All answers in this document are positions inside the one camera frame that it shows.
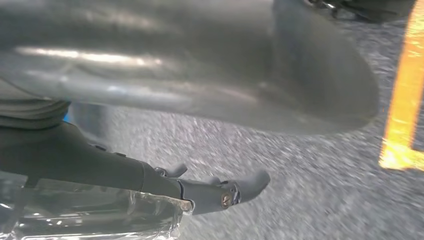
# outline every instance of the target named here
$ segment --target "asphalt road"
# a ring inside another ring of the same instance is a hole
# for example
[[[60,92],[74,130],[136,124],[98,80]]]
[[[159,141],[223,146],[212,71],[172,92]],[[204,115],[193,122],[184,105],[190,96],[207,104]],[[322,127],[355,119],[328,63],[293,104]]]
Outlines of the asphalt road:
[[[424,172],[378,166],[405,21],[339,20],[378,76],[381,114],[365,129],[293,137],[130,108],[102,109],[101,133],[114,151],[153,166],[184,162],[187,178],[234,178],[266,169],[256,200],[193,217],[183,240],[423,240]],[[419,136],[417,146],[424,146]]]

